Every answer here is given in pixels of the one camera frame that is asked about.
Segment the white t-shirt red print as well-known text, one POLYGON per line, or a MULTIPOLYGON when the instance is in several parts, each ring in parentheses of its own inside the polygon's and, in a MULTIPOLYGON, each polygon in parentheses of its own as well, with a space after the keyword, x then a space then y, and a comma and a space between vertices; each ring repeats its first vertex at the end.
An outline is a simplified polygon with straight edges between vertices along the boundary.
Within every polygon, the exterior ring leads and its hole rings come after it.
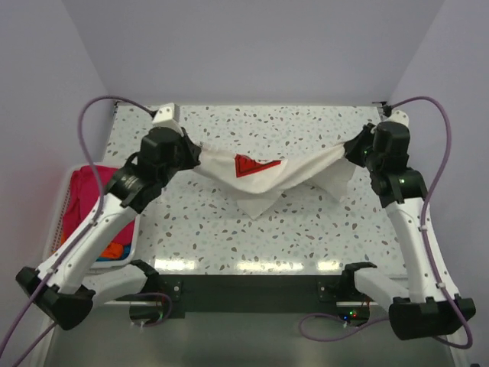
POLYGON ((202 143, 194 171, 214 181, 251 219, 271 208, 286 190, 300 184, 318 187, 337 201, 345 198, 356 166, 342 144, 316 153, 279 160, 254 160, 202 143))

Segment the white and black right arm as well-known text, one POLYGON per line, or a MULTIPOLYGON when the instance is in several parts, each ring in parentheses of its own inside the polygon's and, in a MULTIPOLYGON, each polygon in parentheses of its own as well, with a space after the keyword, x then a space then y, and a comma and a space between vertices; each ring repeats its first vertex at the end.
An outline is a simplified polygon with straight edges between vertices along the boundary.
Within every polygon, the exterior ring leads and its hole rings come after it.
POLYGON ((371 188, 393 225, 407 287, 371 262, 347 264, 338 282, 345 298, 358 300, 365 295, 382 306, 401 340, 451 335, 476 314, 474 301, 461 296, 445 266, 429 221, 425 181, 407 165, 409 143, 409 129, 392 121, 366 124, 345 143, 346 159, 368 170, 371 188))

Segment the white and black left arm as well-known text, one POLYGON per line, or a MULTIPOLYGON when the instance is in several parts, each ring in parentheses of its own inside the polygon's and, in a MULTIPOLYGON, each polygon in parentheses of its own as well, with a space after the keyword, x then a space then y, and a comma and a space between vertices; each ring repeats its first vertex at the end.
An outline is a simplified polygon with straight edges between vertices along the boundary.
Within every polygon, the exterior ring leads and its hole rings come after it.
POLYGON ((132 295, 164 298, 159 273, 142 260, 93 279, 87 273, 110 241, 162 194, 176 173, 199 165, 200 153, 184 128, 152 128, 64 244, 36 268, 18 272, 16 281, 31 302, 61 329, 71 330, 107 301, 132 295))

